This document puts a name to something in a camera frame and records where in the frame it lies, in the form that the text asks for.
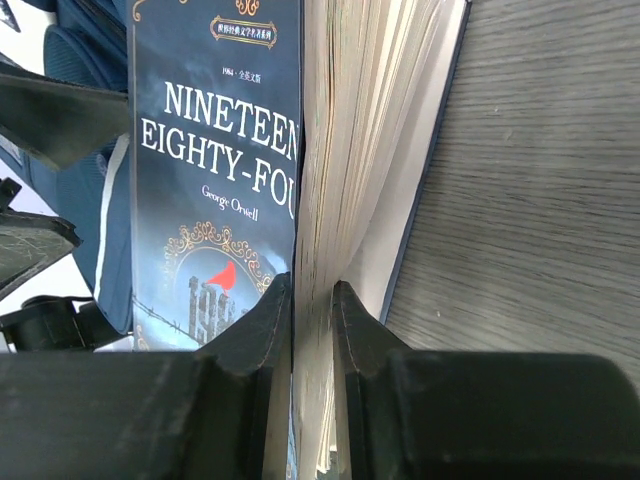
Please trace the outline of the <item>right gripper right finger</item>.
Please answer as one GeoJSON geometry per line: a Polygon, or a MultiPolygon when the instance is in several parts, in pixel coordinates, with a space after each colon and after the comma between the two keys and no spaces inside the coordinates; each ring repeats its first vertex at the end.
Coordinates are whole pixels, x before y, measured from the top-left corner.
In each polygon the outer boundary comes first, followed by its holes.
{"type": "Polygon", "coordinates": [[[409,349],[368,313],[353,287],[332,293],[336,437],[341,479],[411,479],[402,439],[393,351],[409,349]]]}

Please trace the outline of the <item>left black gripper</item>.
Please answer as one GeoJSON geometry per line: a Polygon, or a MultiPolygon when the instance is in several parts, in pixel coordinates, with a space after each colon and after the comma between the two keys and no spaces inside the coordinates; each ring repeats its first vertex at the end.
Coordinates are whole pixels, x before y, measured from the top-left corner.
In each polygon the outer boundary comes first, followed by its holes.
{"type": "MultiPolygon", "coordinates": [[[[1,180],[1,299],[70,254],[82,240],[69,221],[15,211],[22,189],[1,180]]],[[[1,333],[17,352],[94,351],[125,338],[89,297],[40,295],[1,316],[1,333]]]]}

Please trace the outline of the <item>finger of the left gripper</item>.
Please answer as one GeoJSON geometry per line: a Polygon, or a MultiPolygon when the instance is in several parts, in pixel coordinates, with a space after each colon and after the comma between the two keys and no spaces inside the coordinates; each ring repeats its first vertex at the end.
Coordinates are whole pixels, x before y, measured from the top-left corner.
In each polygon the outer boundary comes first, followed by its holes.
{"type": "Polygon", "coordinates": [[[59,171],[129,130],[128,95],[52,79],[1,60],[1,158],[59,171]]]}

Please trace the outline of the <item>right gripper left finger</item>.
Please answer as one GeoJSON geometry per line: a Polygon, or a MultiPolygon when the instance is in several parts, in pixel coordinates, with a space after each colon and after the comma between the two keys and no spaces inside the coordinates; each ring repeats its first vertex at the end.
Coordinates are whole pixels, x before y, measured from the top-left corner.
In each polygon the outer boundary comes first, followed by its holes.
{"type": "Polygon", "coordinates": [[[193,478],[285,478],[291,300],[290,274],[277,275],[248,313],[199,350],[193,478]]]}

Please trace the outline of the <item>navy blue student backpack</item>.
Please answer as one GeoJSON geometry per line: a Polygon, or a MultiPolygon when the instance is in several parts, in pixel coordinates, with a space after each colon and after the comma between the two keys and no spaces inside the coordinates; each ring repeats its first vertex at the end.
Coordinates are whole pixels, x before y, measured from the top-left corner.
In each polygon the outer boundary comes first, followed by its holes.
{"type": "Polygon", "coordinates": [[[1,163],[73,225],[79,273],[123,335],[133,324],[126,6],[1,4],[1,163]]]}

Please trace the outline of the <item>blue Nineteen Eighty-Four book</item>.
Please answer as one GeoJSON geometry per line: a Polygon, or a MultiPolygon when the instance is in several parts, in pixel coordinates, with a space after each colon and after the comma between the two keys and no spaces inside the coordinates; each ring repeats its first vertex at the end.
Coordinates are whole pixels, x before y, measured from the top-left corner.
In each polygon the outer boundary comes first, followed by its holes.
{"type": "Polygon", "coordinates": [[[132,1],[133,335],[219,338],[292,278],[292,462],[335,448],[329,299],[383,319],[466,1],[132,1]]]}

